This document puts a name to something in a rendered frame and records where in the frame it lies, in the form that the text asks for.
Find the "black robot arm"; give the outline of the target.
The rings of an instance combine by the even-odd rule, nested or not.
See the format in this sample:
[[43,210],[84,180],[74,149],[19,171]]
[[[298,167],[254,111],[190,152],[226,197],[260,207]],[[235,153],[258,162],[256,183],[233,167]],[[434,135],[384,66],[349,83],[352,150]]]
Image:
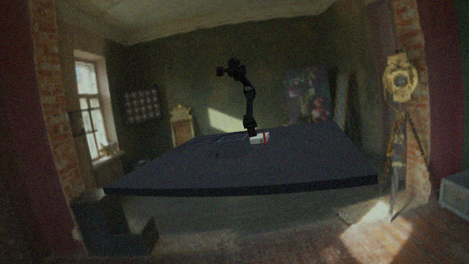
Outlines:
[[[238,58],[233,58],[228,60],[229,67],[237,67],[240,64],[240,60]],[[256,136],[257,133],[255,131],[255,127],[257,127],[256,120],[253,117],[253,99],[256,97],[256,90],[255,87],[251,84],[245,75],[244,76],[237,76],[234,77],[235,81],[240,81],[244,85],[244,95],[247,99],[246,104],[246,115],[243,116],[243,126],[244,129],[247,128],[249,133],[249,137]],[[245,91],[245,87],[251,87],[251,90]],[[248,126],[248,127],[247,127]]]

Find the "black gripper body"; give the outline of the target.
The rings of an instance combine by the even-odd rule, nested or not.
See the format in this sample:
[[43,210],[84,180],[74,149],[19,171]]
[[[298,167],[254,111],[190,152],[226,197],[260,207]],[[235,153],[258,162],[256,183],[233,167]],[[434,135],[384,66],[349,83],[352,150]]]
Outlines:
[[[222,67],[222,76],[224,75],[224,72],[227,72],[228,76],[230,76],[230,77],[237,77],[238,76],[238,74],[235,72],[233,67],[228,67],[228,68],[223,68]],[[245,74],[246,74],[246,66],[243,65],[243,74],[239,75],[239,76],[244,76]],[[218,67],[216,68],[216,75],[219,77]]]

